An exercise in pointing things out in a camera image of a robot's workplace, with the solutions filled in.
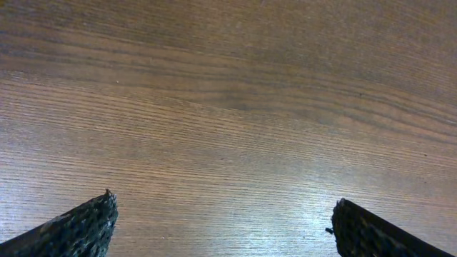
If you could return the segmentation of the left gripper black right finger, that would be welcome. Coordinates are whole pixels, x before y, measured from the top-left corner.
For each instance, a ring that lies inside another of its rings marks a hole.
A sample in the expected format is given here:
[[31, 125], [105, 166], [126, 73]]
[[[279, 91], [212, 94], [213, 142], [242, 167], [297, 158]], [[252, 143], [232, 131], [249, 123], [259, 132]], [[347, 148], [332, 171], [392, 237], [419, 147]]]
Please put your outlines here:
[[326, 231], [342, 257], [452, 257], [354, 202], [336, 202]]

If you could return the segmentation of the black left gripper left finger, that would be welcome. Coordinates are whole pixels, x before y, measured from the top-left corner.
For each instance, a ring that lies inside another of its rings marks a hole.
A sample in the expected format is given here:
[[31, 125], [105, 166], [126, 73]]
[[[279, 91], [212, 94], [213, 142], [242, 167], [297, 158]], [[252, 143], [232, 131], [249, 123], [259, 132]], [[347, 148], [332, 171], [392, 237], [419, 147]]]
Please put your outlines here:
[[1, 257], [105, 257], [113, 236], [117, 195], [106, 192], [1, 243]]

